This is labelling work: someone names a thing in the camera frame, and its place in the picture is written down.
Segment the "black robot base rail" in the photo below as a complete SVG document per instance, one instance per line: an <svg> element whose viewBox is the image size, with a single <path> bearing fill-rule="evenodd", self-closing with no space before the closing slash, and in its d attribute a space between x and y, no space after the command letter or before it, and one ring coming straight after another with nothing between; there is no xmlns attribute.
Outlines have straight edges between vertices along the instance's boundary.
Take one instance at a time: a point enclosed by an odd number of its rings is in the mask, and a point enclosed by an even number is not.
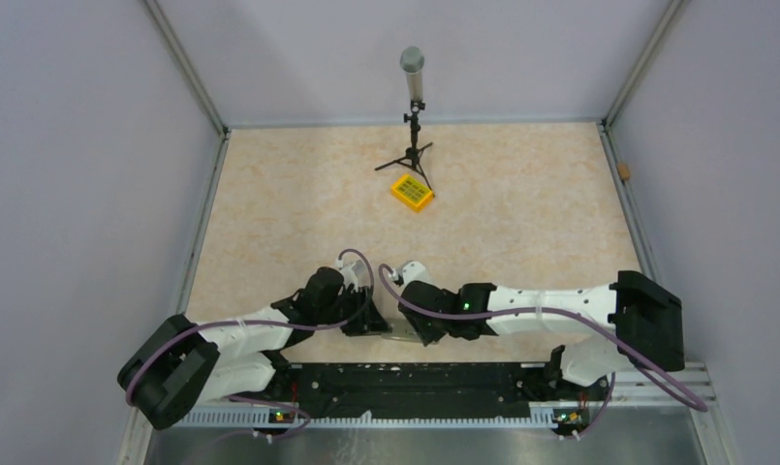
<svg viewBox="0 0 780 465"><path fill-rule="evenodd" d="M314 419L526 419L541 402L603 401L608 387L605 377L581 387L520 362L293 363L258 395Z"/></svg>

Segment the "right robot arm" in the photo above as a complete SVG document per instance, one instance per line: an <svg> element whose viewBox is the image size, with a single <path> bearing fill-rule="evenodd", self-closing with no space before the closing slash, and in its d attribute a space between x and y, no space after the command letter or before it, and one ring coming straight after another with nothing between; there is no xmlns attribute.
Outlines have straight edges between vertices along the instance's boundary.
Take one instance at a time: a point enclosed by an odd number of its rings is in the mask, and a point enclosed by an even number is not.
<svg viewBox="0 0 780 465"><path fill-rule="evenodd" d="M446 335L465 340L520 333L576 333L584 340L558 348L546 373L549 391L572 399L612 372L632 366L677 372L685 367L682 304L633 270L607 285L573 290L521 290L468 283L451 292L433 284L418 262L391 273L396 299L422 343Z"/></svg>

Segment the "white remote control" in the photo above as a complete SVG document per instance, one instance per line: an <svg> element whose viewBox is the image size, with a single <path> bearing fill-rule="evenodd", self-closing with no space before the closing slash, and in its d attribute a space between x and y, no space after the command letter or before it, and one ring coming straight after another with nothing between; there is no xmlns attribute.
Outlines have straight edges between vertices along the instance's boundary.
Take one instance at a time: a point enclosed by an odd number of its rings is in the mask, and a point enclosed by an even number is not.
<svg viewBox="0 0 780 465"><path fill-rule="evenodd" d="M389 321L390 331L382 333L383 339L395 342L413 343L425 346L426 343L415 328L407 321L391 320Z"/></svg>

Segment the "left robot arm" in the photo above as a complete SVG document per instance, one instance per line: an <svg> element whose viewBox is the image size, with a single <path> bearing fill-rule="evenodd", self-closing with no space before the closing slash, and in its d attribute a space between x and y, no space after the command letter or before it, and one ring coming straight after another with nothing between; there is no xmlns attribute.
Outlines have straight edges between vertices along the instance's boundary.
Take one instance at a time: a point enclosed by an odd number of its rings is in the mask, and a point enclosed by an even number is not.
<svg viewBox="0 0 780 465"><path fill-rule="evenodd" d="M289 374L276 365L283 349L318 332L386 332L373 302L374 276L362 261L317 269L292 295L233 319L194 323L165 319L117 374L129 405L157 430L179 422L195 406L242 392L283 397Z"/></svg>

